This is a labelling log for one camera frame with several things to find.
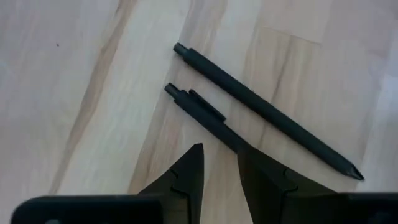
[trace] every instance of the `wooden floor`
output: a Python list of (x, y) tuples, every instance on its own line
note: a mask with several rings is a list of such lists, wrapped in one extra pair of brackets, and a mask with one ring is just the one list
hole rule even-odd
[[(194, 88), (253, 146), (337, 191), (398, 190), (395, 0), (0, 0), (0, 222), (46, 194), (134, 194), (205, 147), (202, 223), (251, 223), (236, 156), (173, 104)], [(351, 160), (344, 177), (178, 58), (180, 41)]]

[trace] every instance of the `pen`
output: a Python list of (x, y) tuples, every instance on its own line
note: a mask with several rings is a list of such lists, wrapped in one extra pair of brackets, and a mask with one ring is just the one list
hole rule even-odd
[(364, 180), (359, 170), (349, 160), (327, 146), (313, 134), (295, 121), (280, 112), (248, 87), (237, 81), (220, 67), (209, 61), (194, 49), (187, 49), (180, 43), (175, 44), (174, 51), (192, 68), (214, 82), (224, 91), (235, 97), (248, 108), (262, 116), (266, 121), (288, 137), (307, 148), (338, 172), (358, 180)]

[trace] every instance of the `black plastic object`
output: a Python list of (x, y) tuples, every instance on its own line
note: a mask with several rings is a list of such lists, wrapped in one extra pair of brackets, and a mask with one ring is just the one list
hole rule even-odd
[(326, 162), (338, 172), (349, 177), (364, 180), (357, 168), (342, 155), (327, 146), (321, 140), (309, 133), (295, 121), (280, 112), (248, 87), (237, 81), (220, 67), (209, 61), (205, 56), (194, 49), (187, 49), (180, 43), (174, 46), (174, 51), (182, 56), (184, 61), (200, 72), (231, 96), (252, 109), (277, 129), (288, 135), (294, 141)]
[(215, 116), (220, 112), (215, 113), (202, 97), (199, 102), (197, 97), (171, 83), (165, 91), (237, 153), (241, 183), (254, 224), (398, 223), (398, 194), (338, 194), (252, 147), (227, 127), (220, 116)]
[(203, 145), (196, 144), (138, 195), (33, 198), (14, 211), (11, 224), (199, 224), (203, 172)]
[(398, 223), (398, 194), (338, 194), (250, 149), (238, 163), (254, 224)]

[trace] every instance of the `pen clip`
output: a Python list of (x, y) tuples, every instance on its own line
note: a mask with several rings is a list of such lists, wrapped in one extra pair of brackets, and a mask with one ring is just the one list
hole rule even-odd
[(226, 120), (225, 116), (221, 114), (214, 106), (209, 104), (203, 97), (201, 97), (195, 90), (190, 90), (189, 95), (191, 96), (193, 101), (196, 101), (203, 109), (207, 110), (211, 115), (215, 118), (219, 119), (221, 122)]

